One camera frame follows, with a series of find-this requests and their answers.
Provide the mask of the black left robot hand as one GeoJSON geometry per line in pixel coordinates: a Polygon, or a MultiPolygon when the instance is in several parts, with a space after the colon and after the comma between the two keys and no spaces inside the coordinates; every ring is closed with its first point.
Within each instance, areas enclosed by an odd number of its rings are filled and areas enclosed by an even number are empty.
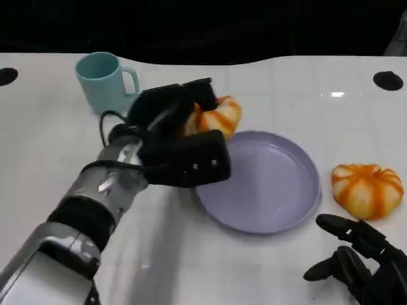
{"type": "Polygon", "coordinates": [[[231,161],[219,130],[189,132],[195,107],[215,108],[211,78],[144,90],[127,114],[127,123],[144,132],[138,157],[150,184],[195,187],[227,180],[231,161]]]}

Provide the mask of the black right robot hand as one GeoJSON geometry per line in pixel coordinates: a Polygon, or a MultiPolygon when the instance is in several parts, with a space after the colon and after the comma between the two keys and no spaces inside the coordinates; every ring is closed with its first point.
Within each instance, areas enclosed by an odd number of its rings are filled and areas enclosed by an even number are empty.
{"type": "Polygon", "coordinates": [[[347,286],[359,304],[406,304],[406,254],[402,250],[363,220],[324,213],[315,221],[351,246],[339,246],[331,257],[313,265],[303,275],[306,281],[332,276],[347,286]]]}

